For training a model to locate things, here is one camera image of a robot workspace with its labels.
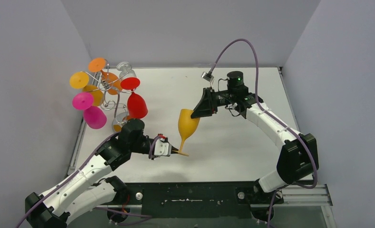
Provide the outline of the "red wine glass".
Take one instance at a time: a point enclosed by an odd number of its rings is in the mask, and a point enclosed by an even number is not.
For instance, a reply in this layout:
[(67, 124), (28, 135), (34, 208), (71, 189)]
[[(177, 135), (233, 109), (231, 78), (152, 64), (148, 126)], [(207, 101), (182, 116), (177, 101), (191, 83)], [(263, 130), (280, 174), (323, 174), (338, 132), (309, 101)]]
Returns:
[(126, 78), (121, 82), (121, 87), (123, 89), (131, 91), (127, 100), (127, 108), (131, 118), (142, 119), (148, 114), (145, 100), (135, 92), (140, 83), (140, 80), (136, 77)]

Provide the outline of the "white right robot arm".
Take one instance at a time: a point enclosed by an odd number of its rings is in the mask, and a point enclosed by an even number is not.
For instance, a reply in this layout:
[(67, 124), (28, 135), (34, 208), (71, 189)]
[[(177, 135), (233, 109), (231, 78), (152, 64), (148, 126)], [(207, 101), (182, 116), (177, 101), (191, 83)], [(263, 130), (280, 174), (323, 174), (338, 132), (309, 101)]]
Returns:
[(203, 89), (191, 118), (212, 116), (217, 113), (218, 107), (235, 105), (240, 116), (255, 124), (271, 139), (280, 150), (276, 168), (258, 179), (253, 191), (254, 199), (264, 204), (272, 198), (273, 191), (316, 173), (319, 168), (317, 141), (312, 134), (302, 134), (289, 127), (259, 96), (249, 92), (241, 71), (229, 72), (226, 81), (225, 90)]

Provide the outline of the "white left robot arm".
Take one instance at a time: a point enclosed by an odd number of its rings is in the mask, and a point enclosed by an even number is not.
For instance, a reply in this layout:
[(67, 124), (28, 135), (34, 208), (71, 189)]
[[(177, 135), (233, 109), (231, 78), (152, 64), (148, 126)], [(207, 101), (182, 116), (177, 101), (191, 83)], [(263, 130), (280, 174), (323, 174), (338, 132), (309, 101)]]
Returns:
[(132, 153), (147, 154), (149, 159), (178, 153), (168, 138), (144, 135), (145, 124), (130, 119), (103, 140), (84, 163), (56, 186), (43, 193), (29, 194), (25, 199), (26, 214), (21, 219), (33, 228), (66, 228), (82, 214), (107, 202), (120, 205), (127, 197), (126, 185), (108, 175), (130, 160)]

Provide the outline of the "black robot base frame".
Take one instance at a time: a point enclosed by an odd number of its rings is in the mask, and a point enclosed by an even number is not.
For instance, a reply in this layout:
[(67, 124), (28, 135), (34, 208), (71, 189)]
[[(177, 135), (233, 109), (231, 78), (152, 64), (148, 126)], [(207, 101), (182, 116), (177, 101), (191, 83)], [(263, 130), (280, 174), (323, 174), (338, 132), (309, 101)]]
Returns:
[(155, 219), (268, 219), (270, 205), (282, 204), (279, 193), (262, 193), (254, 181), (127, 183), (112, 208), (140, 209)]

